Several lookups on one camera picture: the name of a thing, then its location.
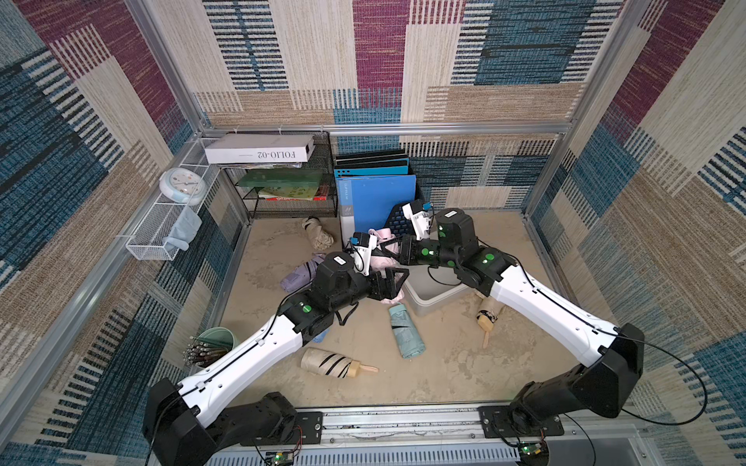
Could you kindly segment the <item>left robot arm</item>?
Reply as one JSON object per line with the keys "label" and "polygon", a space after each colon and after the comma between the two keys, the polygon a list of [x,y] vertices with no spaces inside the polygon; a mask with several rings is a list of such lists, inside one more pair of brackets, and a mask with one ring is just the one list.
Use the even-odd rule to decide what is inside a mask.
{"label": "left robot arm", "polygon": [[297,410],[281,393],[241,406],[232,401],[332,324],[344,324],[343,309],[367,298],[393,299],[408,276],[408,269],[398,267],[363,275],[349,254],[326,256],[311,283],[286,296],[249,339],[178,384],[163,379],[152,386],[143,425],[152,454],[162,465],[204,465],[237,444],[296,443]]}

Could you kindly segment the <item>light blue umbrella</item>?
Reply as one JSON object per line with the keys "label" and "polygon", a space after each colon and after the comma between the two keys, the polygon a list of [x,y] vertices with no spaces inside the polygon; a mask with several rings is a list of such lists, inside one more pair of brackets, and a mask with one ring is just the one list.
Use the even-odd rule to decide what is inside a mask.
{"label": "light blue umbrella", "polygon": [[328,332],[329,332],[329,328],[328,328],[328,329],[326,329],[326,330],[324,330],[324,331],[323,331],[322,333],[320,333],[319,335],[317,335],[317,336],[316,336],[316,337],[315,337],[315,338],[313,339],[313,342],[314,342],[314,343],[322,343],[322,341],[324,341],[324,338],[326,338],[326,335],[328,335]]}

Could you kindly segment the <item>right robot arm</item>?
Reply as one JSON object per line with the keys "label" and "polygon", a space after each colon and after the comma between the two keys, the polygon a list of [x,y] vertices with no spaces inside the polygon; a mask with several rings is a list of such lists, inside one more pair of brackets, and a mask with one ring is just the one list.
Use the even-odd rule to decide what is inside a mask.
{"label": "right robot arm", "polygon": [[407,203],[402,215],[413,232],[398,240],[399,263],[452,269],[461,283],[519,312],[575,356],[574,368],[521,389],[507,414],[514,432],[528,435],[545,421],[581,410],[618,417],[643,373],[639,328],[615,326],[536,281],[516,256],[482,243],[461,209],[433,214]]}

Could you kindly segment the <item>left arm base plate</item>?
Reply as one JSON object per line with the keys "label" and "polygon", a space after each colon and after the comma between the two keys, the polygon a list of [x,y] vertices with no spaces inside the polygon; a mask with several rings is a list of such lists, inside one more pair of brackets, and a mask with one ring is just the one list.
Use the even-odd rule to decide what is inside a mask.
{"label": "left arm base plate", "polygon": [[273,434],[258,436],[249,446],[295,446],[319,445],[324,433],[324,413],[321,411],[299,412],[292,427],[281,426]]}

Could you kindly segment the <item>beige umbrella black stripes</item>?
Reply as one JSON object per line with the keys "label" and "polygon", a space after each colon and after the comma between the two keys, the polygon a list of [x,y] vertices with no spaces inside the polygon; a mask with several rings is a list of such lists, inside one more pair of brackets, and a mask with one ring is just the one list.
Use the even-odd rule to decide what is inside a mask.
{"label": "beige umbrella black stripes", "polygon": [[307,349],[301,358],[300,368],[316,375],[336,379],[353,379],[362,373],[379,372],[377,367],[324,349]]}

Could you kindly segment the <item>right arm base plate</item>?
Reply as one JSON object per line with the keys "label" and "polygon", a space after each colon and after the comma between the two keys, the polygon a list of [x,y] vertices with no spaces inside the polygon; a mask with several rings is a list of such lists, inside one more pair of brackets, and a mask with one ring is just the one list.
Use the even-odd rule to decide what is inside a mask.
{"label": "right arm base plate", "polygon": [[477,408],[486,438],[559,437],[565,429],[559,417],[538,421],[524,410],[509,405],[483,405]]}

